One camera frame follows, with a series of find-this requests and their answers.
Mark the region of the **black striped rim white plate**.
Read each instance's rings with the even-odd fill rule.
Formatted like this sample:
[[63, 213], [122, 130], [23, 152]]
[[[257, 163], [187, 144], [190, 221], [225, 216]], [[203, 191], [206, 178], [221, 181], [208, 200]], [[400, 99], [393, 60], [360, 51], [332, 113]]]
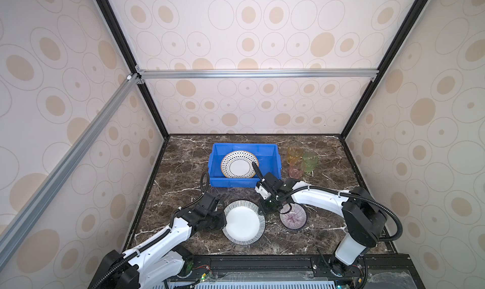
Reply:
[[229, 241], [247, 246], [257, 242], [265, 232], [266, 219], [258, 206], [248, 200], [238, 200], [224, 209], [226, 226], [222, 231]]

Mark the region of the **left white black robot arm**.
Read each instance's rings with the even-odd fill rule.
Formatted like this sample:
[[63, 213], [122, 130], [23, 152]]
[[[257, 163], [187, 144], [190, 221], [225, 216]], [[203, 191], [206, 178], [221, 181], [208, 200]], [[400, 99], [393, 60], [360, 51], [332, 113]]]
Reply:
[[119, 253], [111, 251], [100, 263], [89, 288], [150, 288], [182, 272], [190, 253], [180, 246], [197, 232], [226, 226], [220, 199], [204, 192], [175, 210], [170, 223], [145, 242]]

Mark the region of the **dotted yellow rim plate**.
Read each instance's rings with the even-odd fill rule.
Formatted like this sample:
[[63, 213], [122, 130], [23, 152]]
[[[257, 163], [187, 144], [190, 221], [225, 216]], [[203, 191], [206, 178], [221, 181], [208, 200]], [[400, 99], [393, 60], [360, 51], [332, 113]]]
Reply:
[[259, 166], [257, 157], [249, 151], [233, 151], [221, 161], [221, 172], [229, 179], [250, 179], [256, 175], [253, 164]]

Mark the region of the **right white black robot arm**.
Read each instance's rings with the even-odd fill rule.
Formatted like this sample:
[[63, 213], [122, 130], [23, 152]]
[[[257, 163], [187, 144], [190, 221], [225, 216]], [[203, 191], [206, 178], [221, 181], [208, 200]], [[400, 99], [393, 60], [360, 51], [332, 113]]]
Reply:
[[262, 197], [263, 214], [279, 212], [288, 215], [296, 206], [309, 205], [339, 215], [344, 219], [347, 234], [329, 259], [322, 261], [337, 276], [343, 275], [356, 259], [380, 242], [393, 242], [403, 233], [399, 217], [375, 201], [362, 187], [332, 190], [304, 181], [285, 182], [272, 173], [255, 170], [259, 181], [255, 190]]

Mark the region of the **purple striped small bowl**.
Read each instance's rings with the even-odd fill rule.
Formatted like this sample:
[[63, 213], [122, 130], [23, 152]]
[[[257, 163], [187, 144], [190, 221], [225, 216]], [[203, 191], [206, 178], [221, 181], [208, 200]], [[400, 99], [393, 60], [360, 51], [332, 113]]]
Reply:
[[279, 217], [281, 223], [290, 230], [302, 229], [308, 220], [306, 210], [296, 203], [285, 204]]

